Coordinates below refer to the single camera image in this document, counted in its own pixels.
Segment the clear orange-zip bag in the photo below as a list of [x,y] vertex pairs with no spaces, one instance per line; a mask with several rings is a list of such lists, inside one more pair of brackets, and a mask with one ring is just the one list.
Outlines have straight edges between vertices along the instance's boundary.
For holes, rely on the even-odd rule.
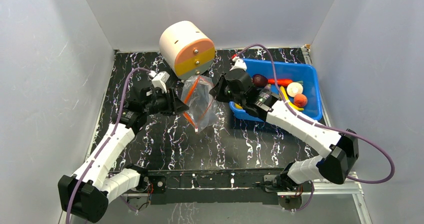
[[183,116],[197,134],[218,120],[218,103],[210,95],[213,87],[212,79],[203,75],[191,76],[184,82],[181,100],[189,110],[185,111]]

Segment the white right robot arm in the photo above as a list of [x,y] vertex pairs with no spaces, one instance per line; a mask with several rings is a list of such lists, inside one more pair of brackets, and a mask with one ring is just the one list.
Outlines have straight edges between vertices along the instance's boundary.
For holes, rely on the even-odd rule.
[[341,185],[358,159],[355,137],[329,130],[327,126],[292,109],[279,94],[255,86],[243,69],[236,68],[222,74],[209,93],[218,102],[234,102],[250,116],[284,129],[318,153],[285,168],[281,183],[288,191],[295,191],[302,183],[316,179]]

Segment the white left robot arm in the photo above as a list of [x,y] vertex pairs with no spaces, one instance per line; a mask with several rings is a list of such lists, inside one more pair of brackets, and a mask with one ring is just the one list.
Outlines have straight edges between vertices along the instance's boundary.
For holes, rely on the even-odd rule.
[[144,167],[129,164],[110,177],[112,165],[146,124],[149,116],[176,116],[189,110],[174,88],[142,88],[122,103],[102,143],[71,176],[63,175],[58,181],[66,223],[70,223],[71,215],[96,223],[104,216],[109,204],[127,191],[152,191],[159,178],[149,177]]

